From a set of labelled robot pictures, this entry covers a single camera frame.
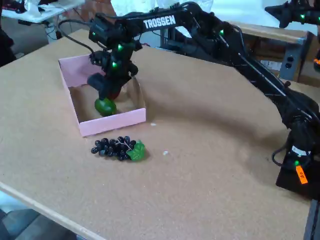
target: green leaf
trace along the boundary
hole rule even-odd
[[[145,157],[145,149],[145,145],[141,141],[138,141],[136,145],[134,145],[133,150],[127,151],[126,154],[130,156],[132,161],[136,162]]]

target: table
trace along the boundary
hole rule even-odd
[[[18,14],[15,11],[3,10],[2,16],[34,24],[41,24],[44,21],[47,21],[47,24],[45,25],[45,32],[47,34],[48,42],[52,43],[54,39],[57,37],[54,17],[70,9],[76,8],[84,3],[85,0],[59,0],[58,2],[39,5],[39,7],[42,7],[45,10],[44,12],[40,12],[39,15],[34,15],[29,11],[26,11],[22,14]]]
[[[72,36],[97,50],[88,34]],[[58,59],[87,53],[63,38],[1,68],[1,191],[90,240],[303,239],[310,201],[275,186],[271,161],[288,131],[243,76],[144,46],[132,60],[147,122],[82,138]],[[320,102],[318,88],[292,88]],[[125,135],[147,160],[90,153]]]

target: open cardboard box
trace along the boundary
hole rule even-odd
[[[98,92],[87,84],[90,75],[103,74],[101,68],[91,64],[89,55],[59,59],[59,66],[64,88],[83,137],[146,121],[146,103],[135,77],[122,88],[114,101],[117,113],[102,117],[95,109]]]

